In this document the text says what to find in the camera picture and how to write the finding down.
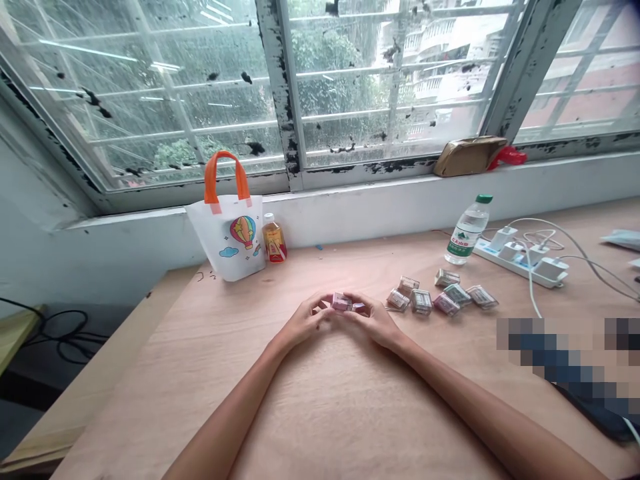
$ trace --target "phone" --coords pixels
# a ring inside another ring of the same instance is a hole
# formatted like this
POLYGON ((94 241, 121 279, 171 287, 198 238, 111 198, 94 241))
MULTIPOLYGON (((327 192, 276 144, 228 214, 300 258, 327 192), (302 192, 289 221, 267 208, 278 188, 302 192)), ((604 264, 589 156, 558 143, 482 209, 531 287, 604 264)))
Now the phone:
MULTIPOLYGON (((631 430, 629 430, 629 427, 626 422, 622 420, 620 415, 597 405, 593 400, 574 395, 553 383, 552 385, 556 390, 562 393, 562 395, 569 400, 574 407, 580 410, 580 412, 588 418, 589 421, 598 428, 598 430, 608 436, 608 438, 620 443, 635 441, 635 437, 631 430)), ((640 426, 635 423, 633 423, 633 426, 637 431, 640 431, 640 426)))

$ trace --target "white cable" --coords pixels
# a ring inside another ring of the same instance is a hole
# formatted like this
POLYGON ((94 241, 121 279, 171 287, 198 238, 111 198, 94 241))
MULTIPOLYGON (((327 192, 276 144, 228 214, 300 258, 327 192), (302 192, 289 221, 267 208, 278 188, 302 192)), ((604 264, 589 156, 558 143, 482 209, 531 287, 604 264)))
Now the white cable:
POLYGON ((544 318, 540 310, 538 310, 538 305, 535 302, 535 298, 533 298, 533 275, 531 273, 531 257, 529 256, 529 248, 528 246, 523 244, 525 248, 525 253, 527 254, 527 266, 529 267, 527 270, 529 271, 529 296, 531 297, 531 303, 533 304, 533 309, 535 310, 535 314, 538 315, 538 318, 544 318))
POLYGON ((638 442, 638 446, 640 447, 640 435, 638 435, 637 430, 635 429, 635 427, 633 426, 633 424, 629 420, 627 420, 624 417, 622 417, 622 420, 625 421, 625 423, 629 427, 629 430, 631 430, 631 434, 633 435, 633 438, 635 438, 636 442, 638 442))
POLYGON ((603 280, 603 282, 609 286, 610 288, 612 288, 613 290, 615 290, 616 292, 618 292, 620 295, 624 295, 625 297, 628 297, 632 300, 636 300, 638 302, 640 302, 640 294, 638 294, 638 292, 636 292, 628 283, 626 283, 624 280, 622 280, 621 278, 619 278, 617 275, 615 275, 614 273, 610 272, 609 270, 607 270, 606 268, 604 268, 602 265, 594 262, 593 260, 589 260, 587 258, 584 257, 580 257, 579 255, 563 255, 562 257, 558 257, 559 259, 563 259, 563 258, 577 258, 580 260, 584 260, 585 262, 588 262, 588 264, 593 264, 598 268, 602 268, 602 270, 604 270, 605 272, 607 272, 608 274, 610 274, 610 276, 612 276, 613 278, 615 278, 616 280, 618 280, 618 282, 622 283, 626 288, 628 288, 629 290, 631 290, 632 292, 634 292, 636 294, 635 297, 632 297, 631 295, 629 295, 628 293, 624 293, 623 291, 618 290, 617 288, 615 288, 614 286, 612 286, 609 282, 606 282, 603 280))
POLYGON ((587 252, 585 252, 585 250, 580 246, 580 244, 576 241, 576 239, 574 239, 569 232, 567 232, 566 230, 564 230, 564 228, 560 227, 559 225, 556 225, 555 223, 552 223, 550 221, 547 220, 542 220, 542 219, 536 219, 536 218, 522 218, 522 219, 518 219, 518 220, 514 220, 512 221, 510 224, 508 224, 507 226, 510 227, 512 226, 512 224, 518 222, 518 221, 524 221, 524 220, 532 220, 532 221, 539 221, 542 223, 546 223, 548 225, 551 225, 553 228, 556 228, 558 230, 560 230, 562 233, 564 233, 566 236, 568 236, 569 240, 571 240, 575 246, 578 248, 578 250, 580 251, 580 253, 582 253, 582 257, 577 257, 577 258, 582 258, 584 260, 586 260, 587 264, 589 265, 589 268, 591 268, 592 272, 595 274, 596 277, 598 277, 598 279, 604 283, 606 286, 608 286, 609 288, 615 290, 616 292, 620 293, 621 295, 624 295, 625 297, 629 297, 632 298, 633 300, 636 300, 637 302, 640 302, 640 293, 636 292, 636 290, 634 290, 634 288, 632 288, 630 285, 628 285, 627 283, 625 283, 624 281, 620 280, 619 278, 617 278, 615 275, 613 275, 611 272, 609 272, 608 270, 606 270, 604 267, 602 267, 601 265, 598 265, 598 267, 602 268, 602 270, 605 270, 606 272, 608 272, 609 274, 613 275, 616 279, 618 279, 620 282, 624 283, 624 285, 626 285, 630 290, 632 290, 632 292, 634 292, 635 297, 631 297, 630 295, 618 290, 617 288, 615 288, 614 286, 612 286, 612 284, 610 284, 609 282, 607 282, 606 280, 604 280, 604 278, 602 278, 602 275, 600 275, 600 273, 598 272, 598 270, 596 270, 594 268, 593 265, 596 265, 595 262, 593 262, 589 256, 587 255, 587 252))
MULTIPOLYGON (((486 241, 490 242, 491 239, 486 238, 484 236, 484 232, 486 232, 486 231, 494 231, 494 230, 500 230, 500 229, 485 229, 480 234, 480 238, 482 238, 482 240, 486 240, 486 241)), ((522 234, 522 237, 514 237, 513 239, 518 241, 518 242, 520 242, 520 243, 528 242, 532 246, 533 245, 540 245, 542 247, 548 246, 549 242, 551 242, 551 245, 549 245, 549 249, 550 250, 556 250, 556 251, 564 250, 565 246, 562 243, 558 242, 558 240, 552 239, 552 236, 554 236, 555 234, 556 234, 556 231, 553 230, 553 229, 544 229, 544 230, 536 230, 534 232, 524 232, 522 234), (543 235, 544 232, 551 232, 551 233, 550 233, 550 235, 544 236, 543 235)))

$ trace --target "black cable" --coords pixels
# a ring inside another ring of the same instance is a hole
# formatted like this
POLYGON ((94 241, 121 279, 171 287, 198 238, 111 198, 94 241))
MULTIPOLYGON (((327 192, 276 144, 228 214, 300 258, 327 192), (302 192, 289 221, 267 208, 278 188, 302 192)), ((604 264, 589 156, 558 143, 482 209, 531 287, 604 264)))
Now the black cable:
POLYGON ((21 349, 30 347, 32 345, 37 345, 39 343, 54 341, 54 342, 57 342, 55 346, 55 350, 58 356, 62 360, 68 363, 73 363, 75 365, 86 365, 89 362, 89 360, 93 358, 93 356, 95 355, 95 352, 82 346, 78 342, 89 342, 89 343, 96 343, 98 345, 104 345, 109 338, 108 335, 101 335, 99 333, 82 331, 82 329, 86 327, 89 322, 89 316, 87 312, 83 310, 64 310, 62 312, 55 313, 50 317, 45 317, 44 314, 42 314, 42 312, 40 312, 39 310, 36 310, 35 308, 32 308, 28 305, 24 305, 23 303, 16 302, 14 300, 9 300, 3 297, 0 297, 0 301, 10 303, 11 305, 15 305, 16 307, 24 308, 25 310, 32 311, 40 319, 40 323, 38 325, 38 331, 36 332, 36 334, 34 334, 34 336, 26 340, 26 342, 24 342, 22 346, 20 346, 21 349), (59 315, 64 315, 66 313, 79 313, 82 316, 82 320, 80 320, 80 323, 78 323, 78 325, 76 325, 70 332, 67 332, 58 336, 48 334, 45 330, 50 320, 56 318, 59 315), (62 350, 63 345, 73 347, 78 353, 80 353, 80 355, 86 358, 87 361, 78 361, 78 360, 69 358, 69 356, 67 356, 62 350))

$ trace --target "power strip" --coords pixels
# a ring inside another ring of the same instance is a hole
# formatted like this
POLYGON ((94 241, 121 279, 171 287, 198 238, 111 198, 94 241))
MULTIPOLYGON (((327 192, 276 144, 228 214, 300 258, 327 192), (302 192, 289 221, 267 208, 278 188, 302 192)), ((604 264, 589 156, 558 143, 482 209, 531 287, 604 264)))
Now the power strip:
MULTIPOLYGON (((486 259, 490 262, 494 262, 496 265, 500 265, 501 267, 506 268, 507 270, 511 270, 514 273, 517 273, 521 277, 529 279, 529 266, 527 264, 527 256, 523 254, 518 254, 511 261, 504 260, 498 257, 498 252, 492 248, 489 248, 489 242, 483 239, 478 239, 478 243, 475 244, 473 248, 473 252, 486 259)), ((563 287, 564 284, 562 280, 567 276, 567 272, 562 272, 556 280, 550 280, 542 275, 538 275, 536 272, 531 272, 531 278, 538 285, 542 285, 548 289, 552 288, 560 288, 563 287)))

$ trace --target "bottle cap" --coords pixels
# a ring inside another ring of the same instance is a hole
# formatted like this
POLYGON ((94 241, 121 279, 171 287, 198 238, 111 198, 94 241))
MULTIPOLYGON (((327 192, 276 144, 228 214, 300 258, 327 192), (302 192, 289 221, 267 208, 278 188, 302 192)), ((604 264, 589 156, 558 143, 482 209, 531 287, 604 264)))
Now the bottle cap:
POLYGON ((493 195, 478 195, 475 200, 478 203, 491 203, 491 200, 493 200, 493 195))

